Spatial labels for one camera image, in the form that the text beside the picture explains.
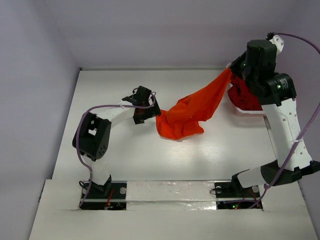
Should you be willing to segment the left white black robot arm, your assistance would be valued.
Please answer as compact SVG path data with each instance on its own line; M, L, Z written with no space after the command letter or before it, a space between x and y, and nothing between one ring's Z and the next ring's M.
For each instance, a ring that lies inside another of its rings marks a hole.
M135 125L161 115L156 93L139 86L118 104L98 105L88 109L81 117L72 140L80 163L89 170L85 196L97 194L104 198L110 194L112 177L107 164L101 160L109 146L112 128L126 120Z

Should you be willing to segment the orange t shirt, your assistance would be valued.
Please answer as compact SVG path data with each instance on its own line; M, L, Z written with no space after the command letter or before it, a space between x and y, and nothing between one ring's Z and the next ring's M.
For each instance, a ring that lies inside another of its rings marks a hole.
M207 86L179 99L170 110L162 110L156 117L158 134L166 139L181 140L204 133L200 122L209 120L217 110L231 74L226 68Z

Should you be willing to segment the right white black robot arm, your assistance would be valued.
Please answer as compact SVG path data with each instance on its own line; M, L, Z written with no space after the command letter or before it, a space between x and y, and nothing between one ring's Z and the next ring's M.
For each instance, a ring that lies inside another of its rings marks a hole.
M260 167L239 172L232 177L230 190L242 196L255 185L279 186L291 184L303 176L319 172L320 163L312 159L305 145L298 114L296 89L286 73L277 73L276 58L284 42L251 40L246 51L230 66L257 97L273 134L276 160Z

